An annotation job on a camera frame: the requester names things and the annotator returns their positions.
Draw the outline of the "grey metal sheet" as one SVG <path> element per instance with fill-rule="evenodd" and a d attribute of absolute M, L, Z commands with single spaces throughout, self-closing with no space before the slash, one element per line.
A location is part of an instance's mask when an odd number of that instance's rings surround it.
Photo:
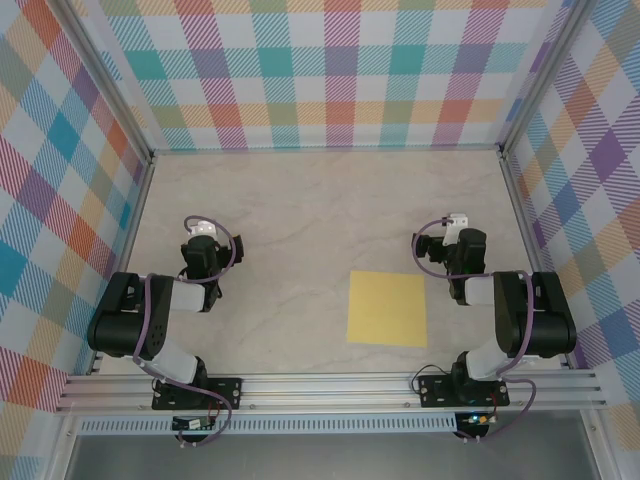
<path fill-rule="evenodd" d="M 517 450 L 437 435 L 228 436 L 197 449 L 167 437 L 88 436 L 65 480 L 600 480 L 576 440 Z"/>

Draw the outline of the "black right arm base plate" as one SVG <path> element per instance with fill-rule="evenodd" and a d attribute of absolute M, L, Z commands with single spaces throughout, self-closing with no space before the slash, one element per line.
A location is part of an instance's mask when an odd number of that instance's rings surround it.
<path fill-rule="evenodd" d="M 498 381 L 459 380 L 442 374 L 422 375 L 418 377 L 418 393 L 423 408 L 510 405 L 506 384 Z"/>

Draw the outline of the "long aluminium mounting rail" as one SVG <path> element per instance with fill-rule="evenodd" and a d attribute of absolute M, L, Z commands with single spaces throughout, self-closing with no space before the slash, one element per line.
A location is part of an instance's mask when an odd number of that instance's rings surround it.
<path fill-rule="evenodd" d="M 412 373 L 239 374 L 238 413 L 392 413 L 473 411 L 469 407 L 423 408 L 409 382 Z M 607 396 L 590 370 L 520 370 L 507 384 L 510 405 L 533 410 L 604 409 Z M 59 414 L 153 413 L 152 380 L 147 375 L 72 376 L 56 408 Z"/>

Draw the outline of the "aluminium frame leg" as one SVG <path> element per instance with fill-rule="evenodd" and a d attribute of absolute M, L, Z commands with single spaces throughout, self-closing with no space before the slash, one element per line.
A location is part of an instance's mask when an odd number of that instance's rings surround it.
<path fill-rule="evenodd" d="M 44 480 L 65 480 L 78 429 L 79 420 L 76 416 L 65 415 L 61 418 Z"/>
<path fill-rule="evenodd" d="M 613 448 L 599 410 L 580 411 L 588 443 L 601 480 L 620 480 Z"/>

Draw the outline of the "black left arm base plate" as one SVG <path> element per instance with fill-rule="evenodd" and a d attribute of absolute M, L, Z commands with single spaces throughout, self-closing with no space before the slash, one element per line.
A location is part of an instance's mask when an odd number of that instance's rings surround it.
<path fill-rule="evenodd" d="M 225 398 L 233 410 L 237 410 L 240 406 L 241 378 L 208 377 L 197 384 L 197 387 Z M 226 406 L 221 401 L 214 400 L 209 395 L 162 383 L 159 380 L 152 382 L 152 390 L 151 408 L 153 410 L 208 410 L 215 403 L 219 404 L 221 409 L 226 410 Z"/>

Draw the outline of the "aluminium table side rail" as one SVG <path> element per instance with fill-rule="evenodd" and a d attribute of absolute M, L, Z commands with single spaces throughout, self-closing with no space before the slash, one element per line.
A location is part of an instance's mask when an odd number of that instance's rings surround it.
<path fill-rule="evenodd" d="M 156 158 L 152 158 L 144 168 L 144 175 L 142 176 L 139 194 L 128 220 L 128 229 L 126 232 L 126 236 L 124 237 L 123 249 L 114 267 L 116 271 L 125 271 L 129 266 L 133 247 L 136 241 L 136 236 L 139 231 L 141 218 L 144 212 L 145 204 L 147 202 L 151 183 L 153 181 L 155 169 Z M 99 374 L 100 371 L 104 369 L 102 367 L 102 365 L 104 364 L 104 358 L 105 355 L 103 353 L 96 352 L 93 349 L 89 349 L 89 358 L 83 364 L 80 373 L 82 375 Z M 137 371 L 137 368 L 134 366 L 131 360 L 128 360 L 126 358 L 119 358 L 115 359 L 114 368 L 107 366 L 104 370 L 107 374 L 131 374 L 134 371 Z"/>
<path fill-rule="evenodd" d="M 500 272 L 494 276 L 495 331 L 500 350 L 509 362 L 500 375 L 529 358 L 552 358 L 571 353 L 577 341 L 576 326 L 559 277 L 542 271 L 540 253 L 526 218 L 514 172 L 499 160 L 531 270 Z"/>

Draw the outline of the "aluminium frame post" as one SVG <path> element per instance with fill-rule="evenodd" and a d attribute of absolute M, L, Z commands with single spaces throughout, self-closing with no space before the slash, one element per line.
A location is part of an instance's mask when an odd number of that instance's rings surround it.
<path fill-rule="evenodd" d="M 153 160 L 152 149 L 118 90 L 98 48 L 94 45 L 80 17 L 75 12 L 71 0 L 47 0 L 47 2 L 78 51 L 85 68 L 98 90 L 103 94 L 115 118 L 120 122 L 125 135 L 131 141 L 136 152 L 145 160 L 145 163 L 151 164 Z"/>
<path fill-rule="evenodd" d="M 548 0 L 509 88 L 495 149 L 505 159 L 529 123 L 598 0 Z"/>

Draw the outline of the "yellow square paper sheet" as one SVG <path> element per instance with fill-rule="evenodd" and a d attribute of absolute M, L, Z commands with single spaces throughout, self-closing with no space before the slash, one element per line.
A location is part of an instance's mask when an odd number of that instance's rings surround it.
<path fill-rule="evenodd" d="M 425 348 L 427 315 L 421 275 L 350 273 L 347 341 Z"/>

